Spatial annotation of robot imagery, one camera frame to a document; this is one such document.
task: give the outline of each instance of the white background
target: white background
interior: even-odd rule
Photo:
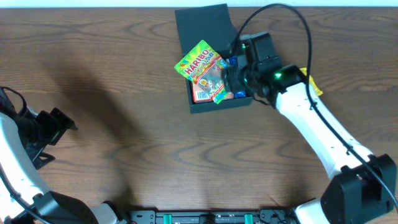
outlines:
[[[398,0],[0,0],[0,7],[398,6]]]

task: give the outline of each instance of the open box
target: open box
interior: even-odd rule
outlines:
[[[229,18],[226,4],[176,10],[175,19],[183,57],[201,40],[206,41],[224,59],[233,56],[229,54],[228,45],[237,32]],[[219,104],[195,103],[192,99],[192,85],[189,80],[186,83],[191,113],[247,106],[253,101],[252,95],[247,92],[245,98],[223,100]]]

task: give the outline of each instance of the wood grain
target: wood grain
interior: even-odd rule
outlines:
[[[40,170],[88,205],[114,200],[174,209],[293,206],[328,178],[295,127],[270,107],[190,114],[175,9],[0,9],[0,84],[36,110],[75,120]],[[231,8],[236,27],[256,9]],[[398,161],[398,9],[300,11],[313,35],[322,100],[376,155]],[[285,63],[305,66],[302,25],[283,9],[245,33],[269,30]],[[395,223],[390,213],[373,223]]]

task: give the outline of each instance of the wooden table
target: wooden table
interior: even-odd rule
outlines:
[[[254,102],[190,114],[174,70],[181,59],[174,10],[0,10],[0,84],[36,110],[60,108],[79,127],[46,148],[57,160],[42,178],[90,206],[256,209],[320,197],[329,183],[323,166],[276,110]],[[233,24],[255,10],[231,8]],[[398,9],[300,11],[323,102],[375,155],[398,162]],[[294,15],[271,9],[244,32],[263,30],[284,63],[305,66],[306,37]],[[374,223],[397,221],[390,213]]]

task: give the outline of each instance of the green candy package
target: green candy package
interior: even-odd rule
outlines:
[[[221,71],[227,66],[224,59],[201,40],[174,68],[218,104],[228,94],[221,79]]]

